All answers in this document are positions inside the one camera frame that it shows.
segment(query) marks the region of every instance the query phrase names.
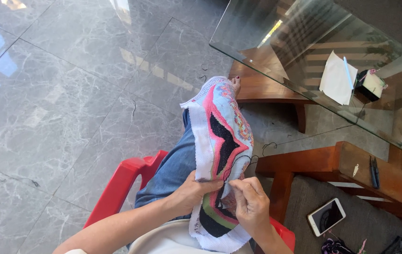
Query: smartphone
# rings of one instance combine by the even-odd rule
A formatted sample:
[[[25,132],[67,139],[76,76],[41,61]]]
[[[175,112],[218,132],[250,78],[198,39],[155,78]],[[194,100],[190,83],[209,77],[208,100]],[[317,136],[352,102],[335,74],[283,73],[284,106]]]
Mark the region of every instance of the smartphone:
[[[321,208],[310,213],[308,222],[313,228],[315,236],[321,236],[344,218],[344,209],[339,199],[334,198]]]

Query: white paper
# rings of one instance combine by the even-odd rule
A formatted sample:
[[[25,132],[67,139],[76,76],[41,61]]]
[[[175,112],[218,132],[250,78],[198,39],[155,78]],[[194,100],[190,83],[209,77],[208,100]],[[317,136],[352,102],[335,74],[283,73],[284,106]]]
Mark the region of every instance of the white paper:
[[[348,64],[348,70],[351,82],[354,84],[358,69]],[[340,105],[348,105],[350,102],[352,89],[348,80],[344,60],[339,58],[339,56],[334,53],[334,50],[331,51],[328,57],[319,89]]]

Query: hand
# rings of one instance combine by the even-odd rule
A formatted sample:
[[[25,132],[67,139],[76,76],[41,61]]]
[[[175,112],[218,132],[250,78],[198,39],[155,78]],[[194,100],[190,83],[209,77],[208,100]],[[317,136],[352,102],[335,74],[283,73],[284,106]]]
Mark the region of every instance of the hand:
[[[231,180],[237,202],[236,217],[240,225],[256,241],[273,234],[268,209],[270,200],[256,177]]]
[[[224,182],[221,180],[199,183],[195,181],[195,171],[188,175],[187,180],[166,199],[168,205],[174,210],[176,216],[187,215],[192,212],[195,205],[201,202],[204,194],[219,190]]]

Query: glass table top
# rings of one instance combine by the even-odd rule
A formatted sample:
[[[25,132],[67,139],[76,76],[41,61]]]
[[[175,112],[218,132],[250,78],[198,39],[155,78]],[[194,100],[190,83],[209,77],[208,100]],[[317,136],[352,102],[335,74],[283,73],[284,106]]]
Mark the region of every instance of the glass table top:
[[[209,43],[402,149],[402,44],[330,0],[231,0]],[[352,91],[341,105],[319,90],[331,52],[375,69],[387,88],[376,101]]]

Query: phone screen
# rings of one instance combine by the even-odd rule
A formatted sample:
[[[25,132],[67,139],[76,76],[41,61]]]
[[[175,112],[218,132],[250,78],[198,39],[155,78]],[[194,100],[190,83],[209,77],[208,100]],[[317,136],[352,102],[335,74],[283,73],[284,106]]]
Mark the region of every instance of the phone screen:
[[[343,218],[336,201],[332,201],[312,215],[320,233],[326,231]]]

